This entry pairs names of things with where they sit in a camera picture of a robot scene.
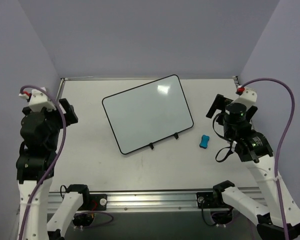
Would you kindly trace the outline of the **blue whiteboard eraser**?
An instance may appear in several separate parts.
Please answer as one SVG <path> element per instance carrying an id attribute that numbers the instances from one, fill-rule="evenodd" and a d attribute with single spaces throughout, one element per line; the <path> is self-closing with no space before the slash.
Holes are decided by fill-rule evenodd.
<path id="1" fill-rule="evenodd" d="M 201 136 L 199 147 L 203 148 L 203 149 L 207 149 L 208 148 L 208 144 L 209 144 L 209 140 L 210 140 L 210 137 L 208 135 L 203 134 Z"/>

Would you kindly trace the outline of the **white whiteboard black frame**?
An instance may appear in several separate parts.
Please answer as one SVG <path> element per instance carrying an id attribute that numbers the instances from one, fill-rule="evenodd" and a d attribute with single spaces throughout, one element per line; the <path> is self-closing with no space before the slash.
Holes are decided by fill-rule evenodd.
<path id="1" fill-rule="evenodd" d="M 123 155 L 194 126 L 180 78 L 170 75 L 112 95 L 101 101 L 119 151 Z"/>

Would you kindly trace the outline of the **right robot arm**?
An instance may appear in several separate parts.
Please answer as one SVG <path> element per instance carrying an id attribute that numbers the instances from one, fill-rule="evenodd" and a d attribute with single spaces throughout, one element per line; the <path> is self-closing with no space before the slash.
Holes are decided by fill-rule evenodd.
<path id="1" fill-rule="evenodd" d="M 300 209 L 281 176 L 275 173 L 275 156 L 269 142 L 250 124 L 256 111 L 254 105 L 247 107 L 217 94 L 206 117 L 223 126 L 220 138 L 229 143 L 226 155 L 238 155 L 266 204 L 247 196 L 229 180 L 213 186 L 212 200 L 218 207 L 238 210 L 256 226 L 263 240 L 293 240 L 300 236 Z"/>

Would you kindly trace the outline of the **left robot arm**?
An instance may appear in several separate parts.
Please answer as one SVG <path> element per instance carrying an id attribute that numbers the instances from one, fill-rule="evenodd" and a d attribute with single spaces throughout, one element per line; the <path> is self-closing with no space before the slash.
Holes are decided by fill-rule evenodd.
<path id="1" fill-rule="evenodd" d="M 46 106 L 37 112 L 30 107 L 22 110 L 25 115 L 20 130 L 23 141 L 16 162 L 20 240 L 63 240 L 76 212 L 87 209 L 91 203 L 87 185 L 71 184 L 53 217 L 47 219 L 54 160 L 62 149 L 57 146 L 59 133 L 64 127 L 78 123 L 74 107 L 68 100 L 61 98 L 59 103 L 62 111 Z"/>

